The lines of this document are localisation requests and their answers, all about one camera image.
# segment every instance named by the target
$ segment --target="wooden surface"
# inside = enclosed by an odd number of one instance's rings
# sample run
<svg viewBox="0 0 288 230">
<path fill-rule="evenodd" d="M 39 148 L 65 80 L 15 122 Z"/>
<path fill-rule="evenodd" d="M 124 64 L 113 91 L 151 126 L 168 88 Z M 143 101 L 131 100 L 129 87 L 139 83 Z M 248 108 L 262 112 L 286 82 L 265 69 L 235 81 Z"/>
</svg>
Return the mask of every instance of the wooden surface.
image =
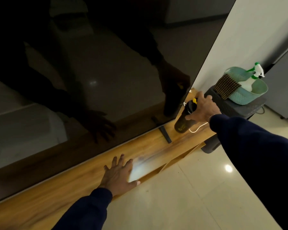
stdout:
<svg viewBox="0 0 288 230">
<path fill-rule="evenodd" d="M 193 97 L 194 93 L 190 93 L 186 100 Z M 126 161 L 134 159 L 130 180 L 145 176 L 149 178 L 151 174 L 161 171 L 171 160 L 183 153 L 187 154 L 187 151 L 215 134 L 208 124 L 196 133 L 187 131 L 180 134 L 174 130 L 174 124 L 175 121 L 172 121 L 165 125 L 173 141 L 171 144 L 156 129 L 0 203 L 0 230 L 51 229 L 77 199 L 90 194 L 100 184 L 104 174 L 103 166 L 110 166 L 114 156 L 124 153 Z"/>
</svg>

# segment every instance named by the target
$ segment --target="dark gray stool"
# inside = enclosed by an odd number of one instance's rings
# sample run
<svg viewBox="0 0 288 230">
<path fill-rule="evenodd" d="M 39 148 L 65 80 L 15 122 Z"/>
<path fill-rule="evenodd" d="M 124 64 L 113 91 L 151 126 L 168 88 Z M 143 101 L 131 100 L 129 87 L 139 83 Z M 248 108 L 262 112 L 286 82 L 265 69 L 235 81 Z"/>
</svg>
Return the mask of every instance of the dark gray stool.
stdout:
<svg viewBox="0 0 288 230">
<path fill-rule="evenodd" d="M 244 119 L 249 119 L 252 117 L 266 102 L 266 99 L 262 96 L 256 98 L 247 105 L 239 105 L 231 101 L 230 99 L 223 100 L 215 91 L 214 86 L 211 86 L 210 89 L 205 93 L 212 96 L 212 100 L 217 104 L 222 114 L 227 115 L 228 117 L 239 116 Z M 212 153 L 217 147 L 221 145 L 217 135 L 210 137 L 205 140 L 205 146 L 201 149 L 205 153 Z"/>
</svg>

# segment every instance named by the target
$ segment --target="white spray bottle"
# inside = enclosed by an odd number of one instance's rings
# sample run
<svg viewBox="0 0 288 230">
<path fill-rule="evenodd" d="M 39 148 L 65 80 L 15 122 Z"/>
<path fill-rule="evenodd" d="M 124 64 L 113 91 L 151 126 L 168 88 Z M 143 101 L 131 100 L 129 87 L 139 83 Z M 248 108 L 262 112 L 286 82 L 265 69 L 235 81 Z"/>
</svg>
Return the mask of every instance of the white spray bottle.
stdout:
<svg viewBox="0 0 288 230">
<path fill-rule="evenodd" d="M 255 73 L 249 79 L 247 79 L 246 81 L 238 82 L 238 84 L 240 84 L 243 89 L 249 92 L 252 92 L 253 89 L 252 84 L 254 83 L 254 81 L 256 81 L 256 79 L 258 79 L 259 76 L 264 77 L 264 70 L 262 69 L 261 65 L 258 62 L 255 63 L 255 66 L 252 69 L 246 72 L 251 71 L 255 71 Z"/>
</svg>

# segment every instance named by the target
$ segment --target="left hand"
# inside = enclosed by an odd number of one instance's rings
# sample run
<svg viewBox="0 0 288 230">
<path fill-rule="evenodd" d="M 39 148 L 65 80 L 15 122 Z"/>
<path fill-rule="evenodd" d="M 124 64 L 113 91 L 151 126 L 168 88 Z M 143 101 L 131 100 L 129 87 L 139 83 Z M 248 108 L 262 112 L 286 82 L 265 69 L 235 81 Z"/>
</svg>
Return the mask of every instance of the left hand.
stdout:
<svg viewBox="0 0 288 230">
<path fill-rule="evenodd" d="M 112 160 L 112 166 L 104 166 L 105 174 L 101 180 L 100 186 L 111 191 L 112 196 L 124 194 L 140 184 L 140 181 L 127 182 L 130 171 L 132 169 L 132 159 L 123 166 L 124 155 L 122 154 L 117 163 L 117 157 Z"/>
<path fill-rule="evenodd" d="M 175 82 L 180 88 L 185 90 L 190 87 L 190 76 L 166 62 L 165 59 L 162 59 L 162 61 L 156 65 L 156 68 L 159 73 L 163 93 L 167 93 L 171 82 Z"/>
</svg>

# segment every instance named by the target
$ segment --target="black bottle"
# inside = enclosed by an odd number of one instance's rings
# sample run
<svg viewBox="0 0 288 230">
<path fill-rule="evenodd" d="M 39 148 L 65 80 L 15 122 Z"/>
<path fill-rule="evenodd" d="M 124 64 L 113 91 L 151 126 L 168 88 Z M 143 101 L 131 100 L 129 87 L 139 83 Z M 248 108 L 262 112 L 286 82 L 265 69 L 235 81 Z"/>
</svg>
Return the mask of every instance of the black bottle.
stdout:
<svg viewBox="0 0 288 230">
<path fill-rule="evenodd" d="M 194 112 L 197 108 L 197 99 L 193 99 L 188 101 L 187 104 L 184 106 L 184 110 L 181 113 L 181 116 L 177 120 L 174 125 L 174 128 L 179 133 L 185 133 L 190 127 L 192 127 L 197 122 L 195 120 L 186 120 L 185 116 Z"/>
</svg>

